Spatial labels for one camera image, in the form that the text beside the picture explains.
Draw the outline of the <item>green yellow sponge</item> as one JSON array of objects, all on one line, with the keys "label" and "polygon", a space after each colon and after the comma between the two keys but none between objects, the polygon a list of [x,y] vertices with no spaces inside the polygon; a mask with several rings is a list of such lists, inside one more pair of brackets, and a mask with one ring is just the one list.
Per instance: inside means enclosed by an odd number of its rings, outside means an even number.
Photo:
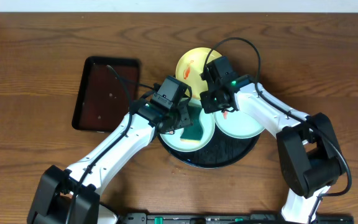
[{"label": "green yellow sponge", "polygon": [[188,112],[193,122],[191,126],[184,128],[180,140],[184,142],[200,142],[204,131],[200,123],[201,108],[197,106],[189,106]]}]

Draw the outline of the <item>yellow plate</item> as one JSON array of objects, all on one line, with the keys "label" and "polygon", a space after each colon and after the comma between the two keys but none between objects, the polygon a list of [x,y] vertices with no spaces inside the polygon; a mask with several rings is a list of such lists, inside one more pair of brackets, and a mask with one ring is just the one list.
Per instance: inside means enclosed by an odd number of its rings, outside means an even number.
[{"label": "yellow plate", "polygon": [[200,93],[208,90],[208,84],[201,79],[203,66],[210,48],[198,47],[187,51],[178,61],[175,77],[192,89],[192,98],[200,100]]}]

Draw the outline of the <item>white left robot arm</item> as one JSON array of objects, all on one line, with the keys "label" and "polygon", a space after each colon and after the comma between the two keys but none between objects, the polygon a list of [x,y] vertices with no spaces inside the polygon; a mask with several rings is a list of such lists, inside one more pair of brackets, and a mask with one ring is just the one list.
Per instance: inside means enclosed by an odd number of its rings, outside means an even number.
[{"label": "white left robot arm", "polygon": [[51,166],[43,173],[27,222],[116,223],[117,215],[100,204],[105,188],[157,134],[191,125],[189,102],[162,96],[133,102],[116,130],[88,155],[65,170]]}]

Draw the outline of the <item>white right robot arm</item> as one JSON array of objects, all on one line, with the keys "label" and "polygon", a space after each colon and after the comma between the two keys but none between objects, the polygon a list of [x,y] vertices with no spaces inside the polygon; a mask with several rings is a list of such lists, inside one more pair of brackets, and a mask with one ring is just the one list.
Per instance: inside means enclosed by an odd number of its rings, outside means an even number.
[{"label": "white right robot arm", "polygon": [[290,190],[281,216],[287,222],[313,223],[329,188],[350,175],[330,119],[295,110],[267,92],[249,76],[202,74],[201,92],[207,113],[232,108],[254,118],[277,140],[280,168]]}]

